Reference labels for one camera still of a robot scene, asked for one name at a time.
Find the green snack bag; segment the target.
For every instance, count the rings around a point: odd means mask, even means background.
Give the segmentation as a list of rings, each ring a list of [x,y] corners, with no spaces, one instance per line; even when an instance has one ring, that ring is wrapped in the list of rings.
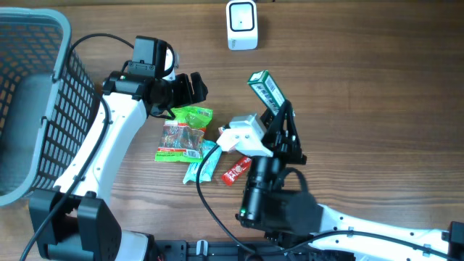
[[[157,162],[202,161],[202,142],[213,110],[187,106],[173,108],[173,120],[166,120],[154,160]]]

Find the green white carton box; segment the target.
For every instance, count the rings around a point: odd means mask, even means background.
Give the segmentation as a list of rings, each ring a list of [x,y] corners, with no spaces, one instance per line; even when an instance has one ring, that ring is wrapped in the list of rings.
[[[268,70],[262,70],[251,74],[248,85],[253,92],[260,98],[263,104],[274,114],[277,115],[286,97],[274,81]]]

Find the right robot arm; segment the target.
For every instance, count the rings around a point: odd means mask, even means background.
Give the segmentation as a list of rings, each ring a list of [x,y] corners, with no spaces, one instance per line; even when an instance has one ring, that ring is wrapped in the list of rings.
[[[463,224],[446,230],[401,228],[363,220],[316,202],[285,101],[277,113],[235,117],[229,124],[235,148],[250,157],[242,206],[236,219],[263,231],[287,254],[314,250],[335,260],[462,260]]]

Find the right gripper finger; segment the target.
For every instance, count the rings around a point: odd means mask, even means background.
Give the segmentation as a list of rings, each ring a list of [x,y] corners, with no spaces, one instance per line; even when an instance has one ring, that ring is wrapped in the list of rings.
[[[272,132],[274,119],[275,119],[275,115],[273,114],[273,111],[271,109],[266,109],[265,112],[260,116],[260,120],[265,126],[267,133]]]
[[[275,119],[273,120],[273,130],[270,133],[266,132],[266,136],[272,137],[278,133],[285,134],[286,132],[288,132],[289,138],[298,137],[297,127],[294,122],[294,109],[288,99],[286,99],[278,109]]]

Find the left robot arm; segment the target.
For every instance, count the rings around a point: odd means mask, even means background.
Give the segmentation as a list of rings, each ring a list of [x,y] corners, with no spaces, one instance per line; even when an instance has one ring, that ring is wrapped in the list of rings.
[[[105,80],[98,115],[78,153],[51,189],[29,202],[37,247],[47,260],[163,260],[151,234],[125,231],[109,208],[115,176],[148,117],[172,120],[175,109],[203,102],[199,73],[176,74],[172,46],[139,36],[133,57]]]

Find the mint green pack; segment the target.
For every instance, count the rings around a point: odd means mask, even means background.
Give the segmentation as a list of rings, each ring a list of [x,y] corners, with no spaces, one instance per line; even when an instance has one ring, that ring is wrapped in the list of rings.
[[[216,143],[214,141],[203,140],[202,147],[201,147],[202,155],[206,156],[215,145]],[[213,173],[219,162],[221,154],[222,154],[222,150],[218,148],[207,159],[200,173],[200,178],[199,178],[200,183],[204,181],[210,182],[212,180]],[[184,176],[184,179],[183,179],[183,184],[196,181],[196,174],[197,174],[199,166],[200,166],[199,162],[192,162],[189,165],[186,171],[186,174]]]

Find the dark grey plastic basket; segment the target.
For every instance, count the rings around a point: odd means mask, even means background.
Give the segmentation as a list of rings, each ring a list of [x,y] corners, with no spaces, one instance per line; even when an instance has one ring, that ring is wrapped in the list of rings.
[[[94,121],[94,84],[71,33],[58,11],[1,8],[3,206],[51,189]]]

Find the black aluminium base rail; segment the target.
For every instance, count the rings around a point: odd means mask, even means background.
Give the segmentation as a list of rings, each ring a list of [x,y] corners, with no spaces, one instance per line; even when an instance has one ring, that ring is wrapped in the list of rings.
[[[153,249],[144,258],[153,261],[247,261],[247,260],[297,260],[297,261],[355,261],[350,252],[316,250],[309,247],[288,253],[276,253],[276,247],[264,241],[251,241],[249,247],[259,254],[247,252],[233,242],[200,240],[155,241]]]

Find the white barcode scanner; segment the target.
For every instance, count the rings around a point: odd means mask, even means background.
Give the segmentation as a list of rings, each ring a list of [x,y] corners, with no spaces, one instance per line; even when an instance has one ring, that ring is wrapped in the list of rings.
[[[228,48],[246,51],[257,48],[257,7],[252,0],[232,0],[225,8]]]

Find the red Nescafe stick sachet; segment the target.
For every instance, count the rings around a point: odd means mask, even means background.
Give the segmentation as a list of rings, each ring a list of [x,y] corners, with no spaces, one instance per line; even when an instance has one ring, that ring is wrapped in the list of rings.
[[[242,174],[246,173],[251,167],[252,159],[250,157],[242,157],[237,161],[231,169],[222,174],[221,179],[225,185],[233,185]]]

